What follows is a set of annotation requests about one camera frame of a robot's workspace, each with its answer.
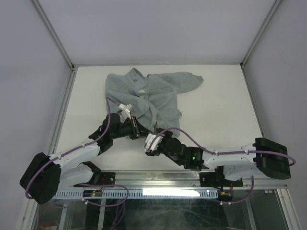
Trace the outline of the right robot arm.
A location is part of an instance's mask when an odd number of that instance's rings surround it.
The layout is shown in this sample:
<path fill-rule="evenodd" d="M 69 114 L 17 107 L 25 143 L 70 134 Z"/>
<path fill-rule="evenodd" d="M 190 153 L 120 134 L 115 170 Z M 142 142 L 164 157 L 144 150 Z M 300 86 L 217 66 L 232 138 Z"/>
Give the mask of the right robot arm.
<path fill-rule="evenodd" d="M 164 154 L 186 170 L 214 169 L 219 185 L 251 176 L 265 175 L 278 180 L 291 177 L 287 148 L 266 138 L 256 138 L 253 144 L 232 150 L 216 150 L 188 147 L 171 134 L 148 134 L 145 151 L 148 156 Z"/>

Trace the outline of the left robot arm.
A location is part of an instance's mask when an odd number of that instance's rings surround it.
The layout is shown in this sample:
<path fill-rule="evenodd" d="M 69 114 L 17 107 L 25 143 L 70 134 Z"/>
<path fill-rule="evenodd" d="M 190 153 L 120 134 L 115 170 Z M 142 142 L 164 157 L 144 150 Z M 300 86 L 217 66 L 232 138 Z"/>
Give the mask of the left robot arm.
<path fill-rule="evenodd" d="M 78 184 L 102 184 L 101 169 L 92 159 L 109 150 L 115 139 L 128 137 L 135 140 L 146 137 L 148 133 L 149 130 L 136 117 L 131 116 L 122 122 L 118 114 L 111 113 L 88 137 L 89 142 L 65 153 L 36 154 L 21 177 L 20 186 L 28 198 L 42 205 L 63 189 Z"/>

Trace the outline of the grey zip-up jacket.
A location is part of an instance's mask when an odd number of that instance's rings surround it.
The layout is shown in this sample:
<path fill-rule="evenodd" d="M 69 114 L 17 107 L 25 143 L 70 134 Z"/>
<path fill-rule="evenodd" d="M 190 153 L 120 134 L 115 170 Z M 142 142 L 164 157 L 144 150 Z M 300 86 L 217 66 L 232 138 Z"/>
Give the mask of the grey zip-up jacket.
<path fill-rule="evenodd" d="M 131 104 L 131 115 L 149 131 L 179 128 L 181 111 L 177 107 L 180 93 L 200 87 L 204 79 L 189 72 L 148 74 L 136 68 L 125 75 L 109 74 L 105 95 L 119 104 Z"/>

